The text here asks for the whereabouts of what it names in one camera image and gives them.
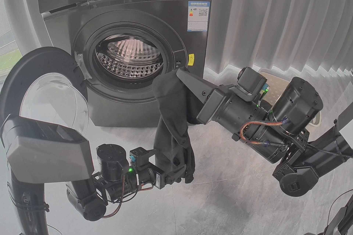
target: front-load washing machine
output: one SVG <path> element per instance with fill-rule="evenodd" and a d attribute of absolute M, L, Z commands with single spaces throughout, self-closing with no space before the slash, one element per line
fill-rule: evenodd
<path fill-rule="evenodd" d="M 48 62 L 36 75 L 63 73 L 61 69 L 72 64 L 70 71 L 83 75 L 76 80 L 82 80 L 79 87 L 86 92 L 89 115 L 96 126 L 157 126 L 160 114 L 152 93 L 153 79 L 182 66 L 203 76 L 211 0 L 38 3 L 52 46 L 70 56 L 61 66 L 53 62 L 57 49 L 43 50 Z M 36 64 L 30 63 L 30 54 L 46 60 L 41 49 L 23 57 L 26 68 L 40 67 L 36 59 Z"/>

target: washing machine drum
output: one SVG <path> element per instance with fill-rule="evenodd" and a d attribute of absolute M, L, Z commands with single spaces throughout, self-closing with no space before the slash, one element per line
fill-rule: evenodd
<path fill-rule="evenodd" d="M 136 35 L 123 33 L 107 37 L 95 48 L 95 56 L 106 74 L 131 83 L 151 80 L 163 69 L 158 48 Z"/>

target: open door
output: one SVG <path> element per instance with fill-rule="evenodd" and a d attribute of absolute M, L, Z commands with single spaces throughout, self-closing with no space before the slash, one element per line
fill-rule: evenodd
<path fill-rule="evenodd" d="M 23 56 L 0 92 L 0 126 L 9 114 L 60 124 L 84 135 L 89 120 L 87 88 L 74 58 L 55 47 Z"/>

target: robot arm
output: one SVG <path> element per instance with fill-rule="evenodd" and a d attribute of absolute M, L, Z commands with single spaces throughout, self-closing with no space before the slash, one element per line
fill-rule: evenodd
<path fill-rule="evenodd" d="M 69 202 L 86 220 L 96 221 L 104 217 L 108 202 L 119 202 L 147 183 L 161 189 L 186 168 L 166 173 L 149 162 L 155 150 L 141 147 L 130 151 L 129 166 L 124 148 L 103 144 L 97 148 L 99 172 L 92 175 L 89 142 L 77 131 L 15 115 L 8 116 L 0 136 L 8 191 L 23 235 L 48 235 L 44 183 L 66 182 Z"/>
<path fill-rule="evenodd" d="M 183 70 L 176 74 L 203 102 L 197 116 L 201 123 L 216 121 L 232 132 L 233 140 L 250 146 L 271 163 L 280 161 L 273 176 L 287 195 L 304 195 L 319 177 L 353 156 L 349 130 L 353 104 L 324 135 L 308 142 L 305 127 L 323 104 L 303 79 L 293 78 L 267 111 L 258 106 L 268 87 L 266 79 L 251 68 L 239 73 L 236 85 L 227 86 L 216 86 Z M 123 197 L 137 193 L 147 183 L 162 189 L 185 172 L 185 166 L 162 171 L 148 161 L 156 151 L 141 147 L 130 151 L 129 166 L 121 146 L 103 144 L 97 148 L 99 172 L 92 175 L 89 142 L 78 132 L 14 115 L 3 124 L 0 137 L 9 164 L 9 193 L 23 235 L 48 234 L 44 183 L 67 182 L 70 203 L 86 220 L 95 221 L 104 217 L 109 202 L 123 202 Z M 353 224 L 352 202 L 340 210 L 324 235 L 348 230 Z"/>

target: gray tile floor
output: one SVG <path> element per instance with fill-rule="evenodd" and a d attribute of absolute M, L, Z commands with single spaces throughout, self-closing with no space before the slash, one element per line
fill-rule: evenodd
<path fill-rule="evenodd" d="M 298 74 L 289 71 L 286 75 Z M 311 139 L 331 127 L 333 120 L 353 102 L 352 77 L 340 75 L 310 69 L 299 75 L 314 85 L 325 105 L 321 126 L 311 134 Z M 227 70 L 222 77 L 206 74 L 215 83 L 232 83 L 236 76 L 233 70 Z M 96 158 L 95 147 L 102 143 L 116 143 L 126 151 L 138 146 L 152 148 L 154 134 L 155 129 L 103 128 L 90 123 L 86 137 Z M 350 180 L 353 162 L 348 161 L 320 178 L 306 195 L 291 198 L 282 193 L 271 175 L 275 165 L 248 146 L 232 141 L 231 134 L 220 125 L 211 122 L 206 126 L 192 126 L 189 134 L 196 157 L 192 184 L 179 183 L 162 190 L 140 192 L 116 216 L 97 222 L 85 221 L 74 210 L 66 199 L 63 183 L 47 184 L 46 202 L 51 207 L 48 224 L 63 235 L 316 234 L 326 226 L 334 199 L 353 188 Z M 17 235 L 20 230 L 7 196 L 4 153 L 0 153 L 0 163 L 1 234 Z M 350 193 L 335 203 L 331 218 L 349 197 Z"/>

